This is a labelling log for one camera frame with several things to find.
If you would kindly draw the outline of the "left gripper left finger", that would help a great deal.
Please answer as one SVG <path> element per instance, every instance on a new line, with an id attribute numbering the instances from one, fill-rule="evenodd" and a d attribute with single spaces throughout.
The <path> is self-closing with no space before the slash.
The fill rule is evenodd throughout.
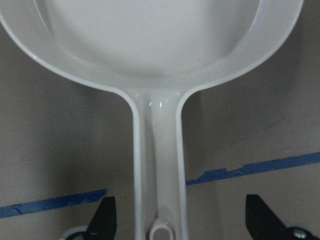
<path id="1" fill-rule="evenodd" d="M 116 199 L 114 196 L 104 197 L 84 233 L 84 239 L 114 240 L 116 231 Z"/>

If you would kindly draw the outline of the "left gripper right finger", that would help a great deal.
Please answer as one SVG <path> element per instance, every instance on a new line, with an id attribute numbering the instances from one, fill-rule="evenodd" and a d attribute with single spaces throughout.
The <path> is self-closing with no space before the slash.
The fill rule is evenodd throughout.
<path id="1" fill-rule="evenodd" d="M 286 226 L 257 194 L 245 199 L 245 226 L 253 240 L 318 240 L 299 226 Z"/>

